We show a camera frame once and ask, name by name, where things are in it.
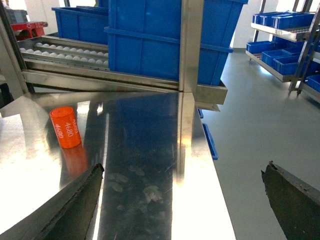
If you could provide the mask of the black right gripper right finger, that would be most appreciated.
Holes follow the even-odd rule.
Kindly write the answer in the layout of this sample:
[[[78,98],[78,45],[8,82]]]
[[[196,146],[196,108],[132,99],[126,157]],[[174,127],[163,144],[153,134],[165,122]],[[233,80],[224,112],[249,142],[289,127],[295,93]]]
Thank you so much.
[[[320,191],[270,161],[261,172],[271,209],[288,240],[320,238]]]

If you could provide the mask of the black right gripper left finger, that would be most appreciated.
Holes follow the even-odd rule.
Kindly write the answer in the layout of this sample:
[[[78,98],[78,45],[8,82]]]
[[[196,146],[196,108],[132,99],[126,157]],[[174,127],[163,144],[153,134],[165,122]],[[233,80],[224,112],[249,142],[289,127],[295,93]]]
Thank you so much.
[[[103,179],[98,163],[0,235],[2,240],[84,240]]]

